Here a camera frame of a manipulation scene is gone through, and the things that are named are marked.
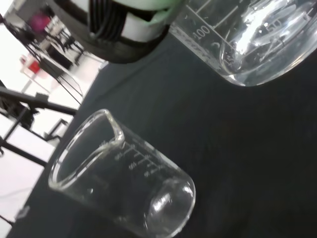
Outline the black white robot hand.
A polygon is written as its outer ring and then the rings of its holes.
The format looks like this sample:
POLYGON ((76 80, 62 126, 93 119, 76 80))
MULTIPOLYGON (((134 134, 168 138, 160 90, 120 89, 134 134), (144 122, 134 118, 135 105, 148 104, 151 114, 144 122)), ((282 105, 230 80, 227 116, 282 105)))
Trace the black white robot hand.
POLYGON ((110 62, 136 62, 166 37, 183 0, 51 0, 50 7, 87 51, 110 62))

